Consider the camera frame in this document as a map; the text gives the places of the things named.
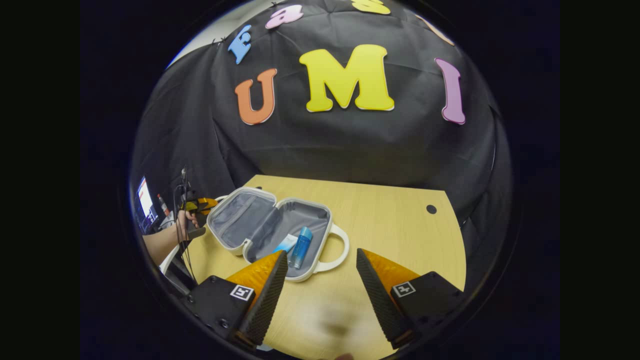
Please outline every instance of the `screen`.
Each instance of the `screen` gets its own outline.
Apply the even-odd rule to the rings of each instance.
[[[140,224],[140,227],[144,231],[149,225],[153,224],[158,217],[156,210],[154,209],[154,203],[151,200],[151,194],[149,194],[147,179],[144,177],[142,177],[142,182],[138,187],[138,198],[140,198],[142,212],[145,214],[145,219],[142,224]]]

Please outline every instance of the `computer monitor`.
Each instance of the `computer monitor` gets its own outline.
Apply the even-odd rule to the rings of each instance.
[[[142,181],[140,182],[140,186],[138,187],[138,198],[140,199],[140,206],[143,212],[143,219],[139,222],[140,230],[142,230],[143,234],[146,234],[149,227],[156,221],[158,215],[156,213],[156,209],[154,209],[154,203],[149,194],[149,189],[147,187],[147,179],[142,177]]]

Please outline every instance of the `wooden table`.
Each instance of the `wooden table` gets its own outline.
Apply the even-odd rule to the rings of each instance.
[[[302,359],[334,359],[350,352],[355,359],[379,359],[394,352],[382,333],[356,270],[356,249],[373,251],[425,274],[435,270],[464,290],[467,264],[460,228],[445,192],[288,177],[253,177],[245,186],[261,186],[277,199],[299,197],[328,206],[333,222],[349,235],[351,248],[337,268],[306,281],[285,281],[265,344]],[[426,210],[434,205],[435,214]],[[320,261],[343,250],[330,235]],[[198,281],[226,278],[247,266],[209,230],[189,245]]]

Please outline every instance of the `letter m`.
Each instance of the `letter m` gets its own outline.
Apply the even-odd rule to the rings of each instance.
[[[311,100],[307,103],[309,112],[328,111],[333,101],[328,99],[324,85],[329,88],[340,107],[346,109],[351,102],[356,84],[360,85],[360,95],[356,106],[363,110],[393,110],[394,100],[387,92],[387,79],[382,59],[387,50],[378,45],[358,45],[353,49],[347,67],[325,49],[309,51],[300,56],[300,63],[307,66]]]

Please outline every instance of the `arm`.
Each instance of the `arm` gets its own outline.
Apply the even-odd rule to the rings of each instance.
[[[189,219],[196,228],[198,228],[198,222],[196,221],[195,216],[185,212],[184,210],[180,210],[178,212],[178,223],[180,224],[180,230],[182,231],[180,234],[180,240],[182,241],[187,238],[187,219]],[[147,251],[149,251],[149,255],[151,255],[151,258],[156,265],[160,265],[171,250],[178,245],[177,229],[177,224],[173,224],[159,233],[142,236],[145,240]]]

